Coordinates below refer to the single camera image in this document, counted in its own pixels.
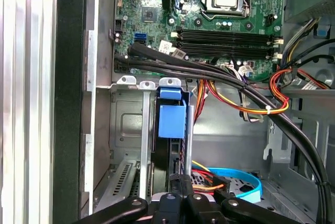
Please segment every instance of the blue plastic bracket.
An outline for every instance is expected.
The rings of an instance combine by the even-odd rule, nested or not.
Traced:
[[[160,138],[183,139],[186,125],[186,102],[183,105],[161,105],[158,136]]]
[[[181,100],[182,92],[180,88],[161,88],[160,98]]]

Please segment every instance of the cable tie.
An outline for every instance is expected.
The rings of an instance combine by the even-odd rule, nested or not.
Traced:
[[[239,89],[239,92],[243,92],[249,84],[244,83],[244,85]]]
[[[270,105],[267,105],[266,107],[265,107],[265,109],[267,110],[267,113],[266,114],[270,114],[271,113],[271,106]]]
[[[330,182],[327,181],[327,182],[315,182],[316,185],[318,186],[330,186]]]

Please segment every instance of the motherboard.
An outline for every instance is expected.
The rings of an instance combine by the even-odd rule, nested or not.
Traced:
[[[250,66],[256,80],[271,74],[281,56],[283,0],[116,0],[116,6],[117,54],[138,42],[189,61],[216,58],[220,66],[234,58]],[[118,66],[115,71],[156,75]]]

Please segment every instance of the capacitor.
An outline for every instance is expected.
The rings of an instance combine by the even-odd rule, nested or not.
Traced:
[[[118,39],[118,38],[115,38],[114,42],[116,42],[117,44],[121,44],[122,43],[122,41],[120,39]]]
[[[185,1],[184,1],[184,0],[180,0],[180,1],[179,1],[179,8],[183,8],[183,6],[184,6],[184,3],[185,3]]]

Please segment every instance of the pci slot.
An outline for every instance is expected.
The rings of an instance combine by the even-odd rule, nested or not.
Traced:
[[[212,44],[177,43],[176,47],[191,58],[217,57],[228,54],[235,58],[265,59],[273,56],[273,48],[250,48],[237,46],[222,46]]]
[[[176,28],[177,41],[194,42],[204,44],[239,44],[239,45],[257,45],[268,46],[273,43],[274,38],[268,35],[259,35],[251,33],[204,31]]]

